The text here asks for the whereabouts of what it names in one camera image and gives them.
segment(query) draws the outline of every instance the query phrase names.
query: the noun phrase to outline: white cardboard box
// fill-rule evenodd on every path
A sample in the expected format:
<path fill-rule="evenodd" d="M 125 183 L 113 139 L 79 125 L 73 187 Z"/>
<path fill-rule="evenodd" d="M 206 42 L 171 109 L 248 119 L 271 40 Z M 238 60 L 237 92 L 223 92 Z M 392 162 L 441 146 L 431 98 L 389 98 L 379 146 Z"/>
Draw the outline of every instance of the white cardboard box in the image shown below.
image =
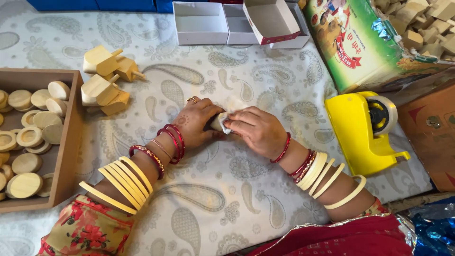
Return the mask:
<path fill-rule="evenodd" d="M 243 11 L 260 45 L 291 40 L 300 34 L 284 0 L 244 0 Z"/>
<path fill-rule="evenodd" d="M 229 30 L 220 3 L 173 2 L 179 45 L 226 44 Z"/>
<path fill-rule="evenodd" d="M 300 35 L 298 35 L 295 39 L 277 42 L 270 44 L 270 48 L 272 49 L 298 49 L 302 48 L 310 39 L 310 32 L 308 30 L 307 22 L 303 16 L 300 7 L 296 3 L 286 3 L 288 4 L 289 9 L 292 12 L 295 20 L 298 23 L 300 28 Z"/>
<path fill-rule="evenodd" d="M 242 8 L 243 5 L 223 4 L 227 28 L 229 29 L 227 44 L 258 44 L 258 39 L 254 35 L 253 29 Z"/>

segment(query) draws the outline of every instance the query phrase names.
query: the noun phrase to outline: white cloth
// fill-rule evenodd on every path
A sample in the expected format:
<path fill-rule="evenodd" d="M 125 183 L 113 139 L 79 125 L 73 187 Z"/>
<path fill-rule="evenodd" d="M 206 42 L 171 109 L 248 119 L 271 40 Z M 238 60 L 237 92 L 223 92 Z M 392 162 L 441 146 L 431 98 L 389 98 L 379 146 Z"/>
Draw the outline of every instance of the white cloth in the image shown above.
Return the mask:
<path fill-rule="evenodd" d="M 172 15 L 39 14 L 24 0 L 0 0 L 0 67 L 81 70 L 84 52 L 103 44 L 110 51 L 122 48 L 147 75 L 146 82 L 118 82 L 131 94 L 125 112 L 86 115 L 75 184 L 99 181 L 98 167 L 155 137 L 191 96 L 224 107 L 228 96 L 238 97 L 276 115 L 306 147 L 329 154 L 336 164 L 344 161 L 324 109 L 324 99 L 336 90 L 312 42 L 297 50 L 178 46 L 174 30 Z M 392 138 L 412 152 L 402 133 Z M 408 163 L 368 178 L 366 188 L 383 203 L 430 190 L 428 175 L 411 156 Z M 150 206 L 139 214 L 126 255 L 224 255 L 279 237 L 294 225 L 328 220 L 320 204 L 235 135 L 188 152 L 166 172 L 154 186 Z M 1 214 L 2 255 L 37 253 L 39 239 L 62 207 Z"/>

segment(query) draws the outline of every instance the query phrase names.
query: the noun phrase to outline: woman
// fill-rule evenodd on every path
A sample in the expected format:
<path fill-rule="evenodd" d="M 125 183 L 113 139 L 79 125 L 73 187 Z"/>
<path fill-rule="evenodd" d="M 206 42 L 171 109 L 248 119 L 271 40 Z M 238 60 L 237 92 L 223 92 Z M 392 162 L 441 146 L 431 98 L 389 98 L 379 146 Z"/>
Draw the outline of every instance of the woman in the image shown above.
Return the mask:
<path fill-rule="evenodd" d="M 131 156 L 132 163 L 127 168 L 128 172 L 135 175 L 134 178 L 137 177 L 136 180 L 143 178 L 136 188 L 146 190 L 145 187 L 148 187 L 151 193 L 151 185 L 162 177 L 162 170 L 170 161 L 178 161 L 185 150 L 214 139 L 224 139 L 223 133 L 203 131 L 209 119 L 224 110 L 208 98 L 201 100 L 191 97 L 187 101 L 186 107 L 172 123 L 175 128 L 171 126 L 167 130 L 160 130 L 161 134 L 145 148 L 135 147 L 140 150 Z M 240 136 L 251 150 L 271 160 L 275 159 L 287 173 L 296 174 L 294 178 L 305 176 L 303 172 L 296 172 L 303 166 L 302 162 L 308 163 L 305 165 L 305 170 L 308 170 L 312 161 L 308 162 L 308 159 L 310 156 L 315 159 L 314 152 L 290 139 L 275 116 L 256 107 L 230 114 L 224 125 Z M 334 181 L 330 181 L 337 169 L 330 167 L 324 176 L 321 175 L 315 189 L 308 188 L 313 193 L 323 191 L 317 198 L 323 205 L 343 200 L 358 187 L 354 179 L 342 172 Z M 50 234 L 41 239 L 38 255 L 104 256 L 123 252 L 134 223 L 133 215 L 127 211 L 133 210 L 134 205 L 109 179 L 103 179 L 93 188 L 110 199 L 100 196 L 98 192 L 76 196 L 63 209 Z M 282 239 L 262 246 L 249 255 L 412 255 L 404 234 L 398 230 L 398 221 L 365 188 L 344 205 L 328 210 L 328 214 L 334 224 L 294 228 Z"/>

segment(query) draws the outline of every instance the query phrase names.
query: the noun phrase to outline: woman's left hand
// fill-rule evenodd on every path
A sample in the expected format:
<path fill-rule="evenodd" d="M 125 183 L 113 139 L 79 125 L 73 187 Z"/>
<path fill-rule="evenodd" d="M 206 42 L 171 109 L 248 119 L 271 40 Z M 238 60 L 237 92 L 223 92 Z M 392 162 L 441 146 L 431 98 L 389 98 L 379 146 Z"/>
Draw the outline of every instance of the woman's left hand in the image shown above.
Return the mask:
<path fill-rule="evenodd" d="M 224 134 L 215 130 L 204 132 L 204 126 L 208 120 L 217 114 L 225 112 L 221 107 L 214 105 L 208 98 L 188 101 L 187 105 L 172 122 L 182 134 L 185 148 L 196 148 L 212 139 L 223 139 Z"/>

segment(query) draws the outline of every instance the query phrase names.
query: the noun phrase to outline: open box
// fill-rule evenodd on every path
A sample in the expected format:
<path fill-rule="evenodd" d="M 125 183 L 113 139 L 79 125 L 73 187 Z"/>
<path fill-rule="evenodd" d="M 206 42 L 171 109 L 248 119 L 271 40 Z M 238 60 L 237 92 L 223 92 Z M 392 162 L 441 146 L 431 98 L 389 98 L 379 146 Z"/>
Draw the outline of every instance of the open box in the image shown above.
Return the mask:
<path fill-rule="evenodd" d="M 0 213 L 51 208 L 73 195 L 75 166 L 84 118 L 81 102 L 81 86 L 84 82 L 81 74 L 77 70 L 0 68 L 0 88 L 7 93 L 19 89 L 33 93 L 47 89 L 52 81 L 64 82 L 71 92 L 60 145 L 53 145 L 48 152 L 39 155 L 42 166 L 36 173 L 40 176 L 54 173 L 51 194 L 49 197 L 35 195 L 26 199 L 6 198 L 0 201 Z M 2 114 L 5 121 L 0 127 L 1 130 L 23 128 L 20 120 L 24 113 L 11 110 Z M 10 159 L 6 164 L 11 165 L 22 153 L 22 150 L 10 151 Z"/>
<path fill-rule="evenodd" d="M 291 40 L 300 34 L 284 0 L 244 0 L 243 11 L 260 45 Z"/>
<path fill-rule="evenodd" d="M 258 39 L 242 8 L 243 5 L 223 4 L 229 29 L 228 45 L 258 44 Z"/>
<path fill-rule="evenodd" d="M 229 30 L 220 3 L 173 2 L 179 45 L 226 44 Z"/>
<path fill-rule="evenodd" d="M 299 49 L 302 48 L 310 39 L 310 32 L 308 31 L 307 22 L 303 17 L 303 13 L 297 3 L 286 3 L 298 23 L 300 34 L 292 39 L 283 42 L 271 43 L 271 49 Z"/>

